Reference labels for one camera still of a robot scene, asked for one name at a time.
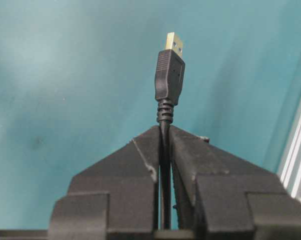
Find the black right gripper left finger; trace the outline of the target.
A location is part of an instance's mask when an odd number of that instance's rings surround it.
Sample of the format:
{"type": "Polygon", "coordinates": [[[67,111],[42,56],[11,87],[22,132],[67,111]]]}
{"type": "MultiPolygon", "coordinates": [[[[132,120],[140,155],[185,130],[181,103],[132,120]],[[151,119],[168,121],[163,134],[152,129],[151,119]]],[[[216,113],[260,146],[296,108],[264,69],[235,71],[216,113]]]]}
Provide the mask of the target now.
{"type": "Polygon", "coordinates": [[[161,137],[153,126],[75,175],[54,205],[51,240],[151,240],[158,226],[161,137]]]}

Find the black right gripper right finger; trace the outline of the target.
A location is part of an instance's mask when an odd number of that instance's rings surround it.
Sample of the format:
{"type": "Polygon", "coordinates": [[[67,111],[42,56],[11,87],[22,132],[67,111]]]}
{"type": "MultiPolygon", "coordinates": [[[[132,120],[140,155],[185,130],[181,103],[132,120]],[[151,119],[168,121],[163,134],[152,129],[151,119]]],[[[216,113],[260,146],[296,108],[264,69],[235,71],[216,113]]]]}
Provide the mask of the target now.
{"type": "Polygon", "coordinates": [[[278,176],[169,129],[178,227],[201,240],[301,240],[301,203],[278,176]]]}

